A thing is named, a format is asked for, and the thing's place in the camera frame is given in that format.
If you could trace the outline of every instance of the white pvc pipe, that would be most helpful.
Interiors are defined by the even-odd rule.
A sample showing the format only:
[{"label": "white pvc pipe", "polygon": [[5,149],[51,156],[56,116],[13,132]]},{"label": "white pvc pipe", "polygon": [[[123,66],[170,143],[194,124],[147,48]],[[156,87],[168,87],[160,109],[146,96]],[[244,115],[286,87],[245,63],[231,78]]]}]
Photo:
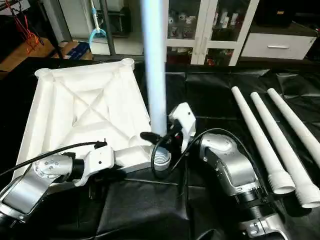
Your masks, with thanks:
[{"label": "white pvc pipe", "polygon": [[320,206],[320,190],[313,184],[307,171],[300,162],[296,153],[290,146],[285,135],[272,117],[268,108],[256,92],[251,93],[251,98],[258,110],[281,159],[290,173],[295,184],[295,194],[303,208],[316,208]]},{"label": "white pvc pipe", "polygon": [[146,81],[152,132],[167,133],[162,0],[141,0]]},{"label": "white pvc pipe", "polygon": [[266,135],[261,129],[254,114],[250,110],[245,98],[239,88],[234,86],[232,93],[235,97],[246,125],[249,128],[255,145],[261,155],[265,168],[268,172],[268,181],[275,194],[287,194],[295,190],[295,184],[291,176],[282,167],[276,153],[271,147]]},{"label": "white pvc pipe", "polygon": [[267,92],[320,168],[320,143],[318,140],[276,92],[276,90],[270,88]]}]

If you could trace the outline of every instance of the black pole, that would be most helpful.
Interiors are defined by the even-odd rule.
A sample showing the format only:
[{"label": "black pole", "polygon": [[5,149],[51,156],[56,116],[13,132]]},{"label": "black pole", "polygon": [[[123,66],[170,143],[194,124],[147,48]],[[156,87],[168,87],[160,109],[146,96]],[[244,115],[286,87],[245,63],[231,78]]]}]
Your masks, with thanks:
[{"label": "black pole", "polygon": [[55,51],[58,53],[59,58],[63,59],[64,57],[63,57],[63,55],[62,55],[62,53],[60,51],[59,43],[58,43],[58,41],[56,39],[56,36],[54,34],[54,30],[52,29],[51,24],[49,22],[45,7],[44,7],[43,3],[40,0],[38,0],[37,3],[38,3],[38,6],[39,6],[41,15],[42,15],[42,21],[43,21],[43,25],[42,26],[44,28],[43,30],[45,31],[45,33],[47,35],[47,38],[49,39],[49,41],[52,44],[52,46],[55,48]]},{"label": "black pole", "polygon": [[105,32],[106,32],[106,38],[108,40],[110,55],[115,56],[117,54],[116,54],[115,44],[114,44],[114,40],[112,37],[111,28],[110,28],[110,19],[108,15],[107,0],[100,0],[100,6],[103,11],[103,18],[104,18],[105,28],[106,28]]}]

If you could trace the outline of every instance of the black fabric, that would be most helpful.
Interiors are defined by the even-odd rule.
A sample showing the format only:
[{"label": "black fabric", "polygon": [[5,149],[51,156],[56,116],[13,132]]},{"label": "black fabric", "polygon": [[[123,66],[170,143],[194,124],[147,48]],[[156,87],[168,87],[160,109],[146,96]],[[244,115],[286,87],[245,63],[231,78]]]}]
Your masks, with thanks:
[{"label": "black fabric", "polygon": [[[0,126],[1,135],[6,139],[2,146],[1,171],[16,162],[37,85],[35,70],[92,63],[95,62],[28,58],[1,81],[3,117]],[[310,177],[320,187],[319,167],[266,93],[268,88],[275,88],[282,94],[320,140],[320,72],[317,68],[167,66],[166,71],[167,112],[181,102],[188,102],[196,115],[197,133],[209,128],[233,132],[251,152],[267,183],[266,170],[231,87],[240,88],[265,130],[249,96],[253,91],[258,92]],[[143,64],[136,64],[134,72],[147,104]],[[51,240],[237,239],[232,237],[230,224],[228,226],[232,222],[232,210],[223,201],[223,190],[212,178],[212,170],[193,155],[187,164],[187,171],[181,164],[165,181],[155,180],[150,169],[125,176],[114,171],[102,172],[84,187],[48,196],[30,222],[19,226],[12,236]],[[10,178],[2,177],[1,187]],[[276,199],[292,240],[320,239],[320,208],[301,208],[294,193]]]}]

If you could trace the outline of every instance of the black table cover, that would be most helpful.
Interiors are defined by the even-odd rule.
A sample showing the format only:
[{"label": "black table cover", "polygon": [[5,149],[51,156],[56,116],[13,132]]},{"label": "black table cover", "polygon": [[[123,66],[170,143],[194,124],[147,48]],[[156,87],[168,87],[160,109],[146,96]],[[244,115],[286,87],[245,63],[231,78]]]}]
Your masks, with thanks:
[{"label": "black table cover", "polygon": [[[30,57],[0,82],[1,171],[15,165],[37,85],[34,72],[40,68],[94,63],[97,62]],[[144,65],[136,64],[134,73],[147,104]],[[233,132],[249,149],[266,181],[266,170],[233,98],[233,86],[239,87],[265,130],[249,97],[253,91],[260,94],[310,177],[320,187],[319,167],[266,93],[268,88],[275,88],[282,94],[320,140],[317,68],[166,66],[167,112],[179,103],[188,102],[196,116],[197,133],[209,128]],[[155,180],[150,169],[128,175],[113,170],[100,173],[83,187],[48,196],[30,222],[10,234],[15,239],[42,240],[234,239],[228,225],[232,212],[221,201],[223,191],[211,179],[211,170],[197,157],[189,157],[187,166],[185,171],[186,166],[182,164],[164,181]],[[0,178],[0,187],[10,179],[10,175]],[[320,208],[300,207],[294,193],[276,199],[292,240],[320,239]]]}]

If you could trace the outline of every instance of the glass cabinet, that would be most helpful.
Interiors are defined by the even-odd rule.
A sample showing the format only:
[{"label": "glass cabinet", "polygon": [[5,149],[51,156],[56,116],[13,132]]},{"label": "glass cabinet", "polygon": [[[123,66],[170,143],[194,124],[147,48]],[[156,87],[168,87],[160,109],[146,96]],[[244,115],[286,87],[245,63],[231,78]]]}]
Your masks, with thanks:
[{"label": "glass cabinet", "polygon": [[236,65],[259,0],[164,0],[166,61]]}]

